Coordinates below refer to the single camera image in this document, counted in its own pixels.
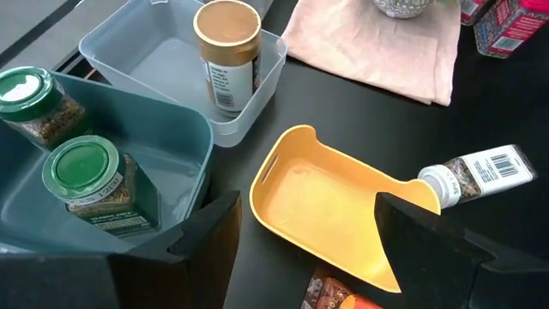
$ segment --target pink towel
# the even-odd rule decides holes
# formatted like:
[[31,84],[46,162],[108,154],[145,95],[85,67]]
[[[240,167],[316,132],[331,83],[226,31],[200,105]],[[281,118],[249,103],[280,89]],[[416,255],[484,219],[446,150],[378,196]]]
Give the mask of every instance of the pink towel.
[[299,0],[282,38],[290,56],[318,69],[448,106],[460,15],[456,0],[409,20],[373,0]]

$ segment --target yellow plastic scoop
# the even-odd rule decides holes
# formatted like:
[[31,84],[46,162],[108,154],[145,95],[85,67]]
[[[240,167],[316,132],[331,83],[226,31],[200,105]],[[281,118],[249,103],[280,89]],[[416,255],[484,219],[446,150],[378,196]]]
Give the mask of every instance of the yellow plastic scoop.
[[353,276],[400,293],[376,221],[377,192],[440,215],[423,180],[401,182],[322,145],[308,125],[279,138],[251,185],[250,205],[269,230]]

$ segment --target gray plastic bin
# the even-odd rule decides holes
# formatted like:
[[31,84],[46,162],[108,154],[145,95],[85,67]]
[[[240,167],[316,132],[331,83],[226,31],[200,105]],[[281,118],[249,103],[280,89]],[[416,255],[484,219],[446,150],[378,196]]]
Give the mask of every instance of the gray plastic bin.
[[218,113],[208,97],[192,25],[202,3],[130,0],[85,36],[80,53],[115,87],[169,100],[211,120],[214,141],[237,145],[275,93],[286,61],[284,41],[262,31],[260,88],[237,118]]
[[183,221],[202,203],[213,147],[213,131],[203,115],[97,82],[54,75],[86,107],[94,133],[132,154],[156,185],[162,229],[119,239],[68,213],[42,184],[47,153],[0,122],[0,247],[124,252]]

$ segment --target brown lid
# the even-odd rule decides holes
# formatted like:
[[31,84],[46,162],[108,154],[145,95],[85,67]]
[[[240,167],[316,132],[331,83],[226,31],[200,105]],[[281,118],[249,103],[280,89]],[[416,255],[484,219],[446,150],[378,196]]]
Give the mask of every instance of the brown lid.
[[196,34],[217,46],[237,46],[254,39],[261,31],[261,17],[249,4],[217,0],[202,6],[194,20]]

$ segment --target green lid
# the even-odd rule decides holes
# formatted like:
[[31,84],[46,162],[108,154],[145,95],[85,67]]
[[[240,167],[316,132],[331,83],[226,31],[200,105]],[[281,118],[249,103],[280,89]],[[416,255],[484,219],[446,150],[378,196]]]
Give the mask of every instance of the green lid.
[[0,118],[24,122],[40,118],[61,102],[53,76],[36,67],[20,67],[0,73]]
[[80,136],[64,142],[48,155],[42,181],[59,199],[86,204],[114,190],[124,172],[125,161],[109,140]]

